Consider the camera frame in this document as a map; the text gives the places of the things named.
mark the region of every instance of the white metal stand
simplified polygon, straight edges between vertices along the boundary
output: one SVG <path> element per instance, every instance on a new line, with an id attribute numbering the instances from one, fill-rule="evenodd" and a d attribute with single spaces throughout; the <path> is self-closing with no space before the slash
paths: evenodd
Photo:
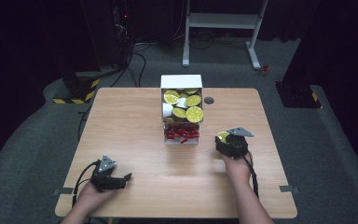
<path id="1" fill-rule="evenodd" d="M 247 29 L 254 30 L 250 42 L 246 42 L 252 66 L 255 70 L 260 69 L 260 63 L 255 55 L 255 41 L 260 30 L 261 22 L 264 18 L 267 3 L 269 0 L 263 0 L 260 11 L 256 15 L 244 14 L 219 14 L 219 13 L 191 13 L 190 0 L 187 0 L 186 10 L 186 33 L 185 44 L 183 49 L 183 67 L 190 66 L 189 60 L 189 31 L 190 27 L 206 27 L 206 28 L 231 28 L 231 29 Z"/>

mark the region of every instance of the wooden table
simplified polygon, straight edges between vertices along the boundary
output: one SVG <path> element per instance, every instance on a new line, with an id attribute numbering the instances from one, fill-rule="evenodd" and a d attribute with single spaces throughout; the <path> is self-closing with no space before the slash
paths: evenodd
<path id="1" fill-rule="evenodd" d="M 159 88 L 98 90 L 64 187 L 73 188 L 83 169 L 102 157 L 117 162 L 112 176 L 132 173 L 127 187 L 95 217 L 237 217 L 225 164 L 214 137 L 242 126 L 254 156 L 260 201 L 274 218 L 297 214 L 263 105 L 254 89 L 202 89 L 204 121 L 197 145 L 165 146 Z M 89 178 L 93 168 L 85 173 Z M 56 214 L 66 216 L 72 195 L 62 194 Z"/>

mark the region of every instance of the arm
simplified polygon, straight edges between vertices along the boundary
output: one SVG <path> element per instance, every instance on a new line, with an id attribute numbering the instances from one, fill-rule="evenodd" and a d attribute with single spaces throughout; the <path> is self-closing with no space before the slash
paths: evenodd
<path id="1" fill-rule="evenodd" d="M 226 164 L 228 178 L 234 189 L 240 224 L 273 223 L 249 184 L 251 171 L 246 162 L 243 159 L 232 160 L 225 155 L 222 157 Z M 249 153 L 246 155 L 246 159 L 250 161 Z"/>
<path id="2" fill-rule="evenodd" d="M 61 224 L 82 224 L 85 218 L 94 211 L 101 203 L 117 194 L 117 189 L 104 192 L 98 191 L 90 182 L 80 192 L 77 202 L 72 210 L 63 219 Z"/>

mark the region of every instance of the cardboard box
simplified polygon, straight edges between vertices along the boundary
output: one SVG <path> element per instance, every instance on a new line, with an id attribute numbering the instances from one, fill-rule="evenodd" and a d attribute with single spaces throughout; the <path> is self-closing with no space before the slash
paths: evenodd
<path id="1" fill-rule="evenodd" d="M 199 142 L 203 122 L 201 75 L 161 76 L 161 119 L 165 145 Z"/>

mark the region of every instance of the black stand base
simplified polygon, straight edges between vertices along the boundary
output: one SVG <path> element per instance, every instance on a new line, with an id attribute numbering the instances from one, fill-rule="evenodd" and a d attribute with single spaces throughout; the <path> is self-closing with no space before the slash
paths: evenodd
<path id="1" fill-rule="evenodd" d="M 100 79 L 79 78 L 75 88 L 68 88 L 64 82 L 58 88 L 53 97 L 56 104 L 85 104 L 88 103 L 94 95 L 95 89 Z"/>
<path id="2" fill-rule="evenodd" d="M 286 87 L 281 82 L 276 82 L 275 87 L 281 96 L 284 107 L 292 108 L 321 108 L 315 92 L 310 87 L 293 88 Z"/>

